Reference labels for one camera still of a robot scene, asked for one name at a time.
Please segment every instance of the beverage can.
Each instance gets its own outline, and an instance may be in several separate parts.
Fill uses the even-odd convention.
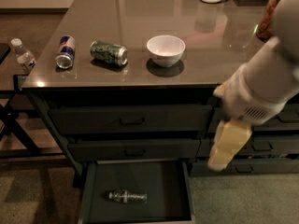
[[[68,69],[73,66],[75,55],[75,39],[71,35],[64,35],[59,42],[58,53],[56,56],[57,66]]]
[[[119,67],[127,64],[127,48],[110,44],[103,41],[93,41],[90,48],[90,53],[94,59],[106,62],[114,63]]]

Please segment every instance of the countertop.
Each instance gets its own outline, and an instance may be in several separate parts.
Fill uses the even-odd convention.
[[[264,7],[238,7],[232,0],[75,0],[27,78],[25,89],[215,85],[225,81],[260,49],[256,35]],[[76,40],[74,65],[57,68],[61,36]],[[147,51],[156,35],[186,43],[181,60],[157,66]],[[93,59],[94,40],[123,45],[128,64],[119,68]]]

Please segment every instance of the floor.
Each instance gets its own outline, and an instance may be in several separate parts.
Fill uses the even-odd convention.
[[[20,36],[37,59],[63,14],[0,14],[0,36]],[[39,147],[57,147],[40,119],[21,114],[20,125]],[[23,149],[13,134],[0,152]],[[77,223],[82,190],[64,155],[0,159],[0,223]],[[198,224],[296,224],[299,175],[190,178]]]

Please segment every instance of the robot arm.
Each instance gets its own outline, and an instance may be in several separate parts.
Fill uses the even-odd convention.
[[[217,128],[208,167],[224,169],[251,137],[251,125],[278,114],[299,93],[299,0],[281,0],[272,37],[214,91],[232,119]]]

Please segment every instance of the white bowl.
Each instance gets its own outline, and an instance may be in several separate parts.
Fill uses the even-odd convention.
[[[179,61],[186,45],[172,35],[158,35],[150,39],[147,43],[149,56],[161,67],[169,67]]]

